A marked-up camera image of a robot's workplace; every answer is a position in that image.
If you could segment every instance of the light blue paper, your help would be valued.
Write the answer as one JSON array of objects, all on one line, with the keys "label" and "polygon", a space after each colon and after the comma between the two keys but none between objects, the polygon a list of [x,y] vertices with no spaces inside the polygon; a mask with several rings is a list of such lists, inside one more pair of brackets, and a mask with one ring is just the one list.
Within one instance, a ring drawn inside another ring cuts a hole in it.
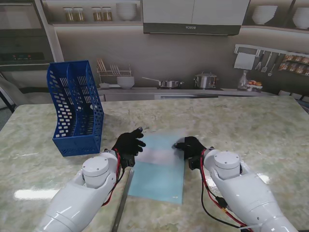
[{"label": "light blue paper", "polygon": [[182,204],[183,152],[173,148],[182,134],[177,130],[151,133],[143,138],[147,145],[135,159],[129,195]]}]

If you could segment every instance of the stainless steel pot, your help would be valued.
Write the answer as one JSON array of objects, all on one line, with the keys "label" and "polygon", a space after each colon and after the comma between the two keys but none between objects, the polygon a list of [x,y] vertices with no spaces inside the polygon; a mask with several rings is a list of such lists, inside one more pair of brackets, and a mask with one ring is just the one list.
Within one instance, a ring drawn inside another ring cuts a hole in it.
[{"label": "stainless steel pot", "polygon": [[201,73],[195,76],[194,81],[195,88],[216,88],[217,76],[212,73]]},{"label": "stainless steel pot", "polygon": [[159,81],[151,78],[142,77],[147,80],[158,81],[160,88],[179,88],[184,82],[180,81]]}]

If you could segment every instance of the oven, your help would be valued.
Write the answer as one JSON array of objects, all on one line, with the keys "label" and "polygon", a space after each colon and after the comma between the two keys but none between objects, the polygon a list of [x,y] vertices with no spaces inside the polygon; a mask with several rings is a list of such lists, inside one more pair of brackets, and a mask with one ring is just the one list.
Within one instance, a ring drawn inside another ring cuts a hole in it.
[{"label": "oven", "polygon": [[0,0],[0,71],[46,70],[54,62],[36,2]]}]

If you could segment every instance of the red wire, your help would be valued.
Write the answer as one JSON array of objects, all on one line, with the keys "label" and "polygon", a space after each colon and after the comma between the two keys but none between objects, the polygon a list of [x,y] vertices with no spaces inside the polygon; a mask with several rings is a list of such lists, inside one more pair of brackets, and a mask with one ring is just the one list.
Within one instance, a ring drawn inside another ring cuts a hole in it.
[{"label": "red wire", "polygon": [[[202,171],[202,179],[203,179],[203,182],[204,182],[204,185],[205,186],[208,186],[207,185],[207,182],[206,182],[206,178],[205,178],[205,174],[204,174],[204,168],[203,168],[203,154],[206,150],[204,149],[201,153],[201,159],[200,159],[200,166],[201,166],[201,171]],[[211,194],[209,192],[209,190],[207,190],[207,193],[210,197],[210,199],[220,208],[222,209],[222,207],[211,197]],[[235,222],[237,222],[238,224],[242,225],[242,226],[247,226],[246,224],[244,224],[243,222],[239,221],[238,219],[236,219],[233,215],[231,215],[229,212],[225,212],[230,218],[232,218]]]},{"label": "red wire", "polygon": [[[116,154],[117,154],[117,171],[116,171],[116,181],[115,181],[114,188],[115,188],[116,185],[117,185],[118,176],[119,176],[119,174],[120,174],[120,170],[119,170],[119,166],[120,166],[120,155],[119,155],[119,152],[118,152],[118,150],[117,150],[116,148],[115,148],[115,152],[116,152]],[[105,205],[107,205],[107,204],[110,202],[110,200],[111,200],[111,198],[112,198],[112,192],[113,192],[113,190],[111,191],[110,196],[109,196],[109,198],[107,199],[107,201],[106,201],[102,206],[105,206]]]}]

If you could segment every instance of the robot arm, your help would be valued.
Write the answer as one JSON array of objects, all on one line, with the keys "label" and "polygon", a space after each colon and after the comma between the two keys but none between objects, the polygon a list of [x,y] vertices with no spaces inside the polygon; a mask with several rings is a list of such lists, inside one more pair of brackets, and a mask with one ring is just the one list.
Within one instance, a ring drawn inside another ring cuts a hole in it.
[{"label": "robot arm", "polygon": [[87,159],[76,176],[53,197],[34,232],[83,231],[101,206],[108,202],[117,184],[120,165],[123,169],[134,166],[134,156],[146,146],[138,140],[142,137],[142,128],[121,134],[112,150]]},{"label": "robot arm", "polygon": [[206,149],[195,137],[174,145],[184,151],[189,167],[203,166],[210,172],[228,208],[254,232],[297,232],[280,210],[270,188],[250,170],[238,154]]}]

